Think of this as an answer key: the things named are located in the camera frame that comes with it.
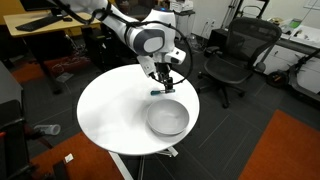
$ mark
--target black chair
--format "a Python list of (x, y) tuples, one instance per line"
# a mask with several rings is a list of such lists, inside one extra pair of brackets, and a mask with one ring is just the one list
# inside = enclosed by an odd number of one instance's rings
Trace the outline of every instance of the black chair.
[(226, 87), (238, 90), (243, 97), (245, 91), (236, 85), (242, 84), (253, 74), (254, 62), (267, 48), (274, 45), (281, 36), (281, 29), (264, 20), (237, 18), (230, 23), (225, 47), (208, 47), (205, 56), (209, 59), (204, 67), (207, 73), (199, 72), (198, 78), (207, 77), (222, 89), (224, 108), (230, 105)]

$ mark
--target chair seat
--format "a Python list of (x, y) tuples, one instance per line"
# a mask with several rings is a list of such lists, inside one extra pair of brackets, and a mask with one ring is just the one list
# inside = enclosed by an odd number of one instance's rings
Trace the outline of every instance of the chair seat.
[(252, 75), (252, 71), (231, 64), (218, 55), (206, 62), (205, 69), (214, 79), (226, 84), (240, 84)]

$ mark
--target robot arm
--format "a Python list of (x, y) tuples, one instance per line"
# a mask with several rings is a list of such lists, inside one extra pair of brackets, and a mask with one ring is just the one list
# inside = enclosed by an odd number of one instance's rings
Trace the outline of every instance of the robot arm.
[(176, 84), (167, 82), (170, 79), (168, 64), (181, 64), (186, 57), (186, 53), (174, 45), (176, 23), (172, 11), (165, 8), (156, 8), (142, 22), (139, 22), (122, 14), (108, 0), (52, 1), (82, 23), (89, 24), (88, 21), (77, 17), (74, 12), (87, 12), (100, 19), (102, 23), (114, 30), (120, 40), (138, 55), (137, 59), (147, 77), (152, 76), (154, 78), (154, 74), (158, 74), (159, 80), (157, 81), (165, 84), (166, 89), (166, 85)]

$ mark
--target floor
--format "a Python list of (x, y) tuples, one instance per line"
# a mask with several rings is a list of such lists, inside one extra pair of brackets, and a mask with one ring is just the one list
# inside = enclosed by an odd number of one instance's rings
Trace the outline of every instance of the floor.
[[(194, 54), (194, 70), (188, 80), (195, 87), (207, 83), (197, 79), (198, 71), (203, 71), (204, 61), (201, 53)], [(186, 60), (174, 68), (186, 74), (188, 65)], [(63, 93), (59, 95), (51, 93), (46, 79), (22, 84), (28, 123), (31, 126), (60, 124), (62, 130), (58, 136), (46, 137), (53, 145), (80, 132), (76, 115), (78, 98), (100, 74), (93, 65), (77, 71), (72, 78), (60, 83)], [(198, 122), (191, 133), (174, 146), (178, 156), (146, 156), (144, 179), (237, 179), (276, 109), (320, 131), (320, 110), (316, 107), (293, 97), (286, 90), (267, 85), (265, 77), (260, 74), (254, 74), (245, 86), (248, 92), (243, 98), (230, 91), (228, 109), (222, 108), (218, 92), (212, 90), (199, 94)], [(28, 146), (31, 158), (46, 150), (37, 141), (28, 142)], [(120, 157), (135, 178), (140, 157)]]

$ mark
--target table top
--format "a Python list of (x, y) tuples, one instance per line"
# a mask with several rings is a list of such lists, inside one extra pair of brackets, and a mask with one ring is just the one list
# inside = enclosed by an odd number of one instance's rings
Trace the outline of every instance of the table top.
[[(80, 17), (84, 19), (89, 19), (91, 16), (87, 13), (77, 13)], [(9, 32), (11, 36), (13, 37), (23, 37), (23, 36), (30, 36), (30, 35), (35, 35), (35, 34), (42, 34), (42, 33), (47, 33), (47, 32), (52, 32), (52, 31), (57, 31), (57, 30), (63, 30), (63, 29), (68, 29), (68, 28), (74, 28), (74, 27), (81, 27), (83, 26), (82, 23), (79, 23), (76, 20), (73, 20), (71, 22), (64, 22), (64, 21), (58, 21), (56, 23), (50, 24), (48, 26), (45, 26), (43, 28), (37, 29), (32, 32), (26, 32), (26, 31), (19, 31), (16, 29), (17, 26), (41, 19), (43, 17), (48, 16), (49, 13), (47, 12), (37, 12), (37, 13), (25, 13), (25, 14), (15, 14), (15, 15), (7, 15), (3, 16), (7, 27), (9, 29)], [(98, 24), (100, 21), (95, 19), (92, 24)]]
[[(173, 81), (183, 77), (170, 72)], [(175, 93), (151, 96), (164, 86), (147, 78), (140, 65), (122, 66), (92, 81), (83, 91), (77, 106), (78, 122), (86, 136), (98, 146), (123, 155), (153, 154), (180, 142), (194, 127), (199, 115), (199, 98), (185, 80), (174, 86)], [(189, 113), (187, 128), (177, 135), (165, 136), (149, 127), (148, 107), (159, 100), (172, 99)]]

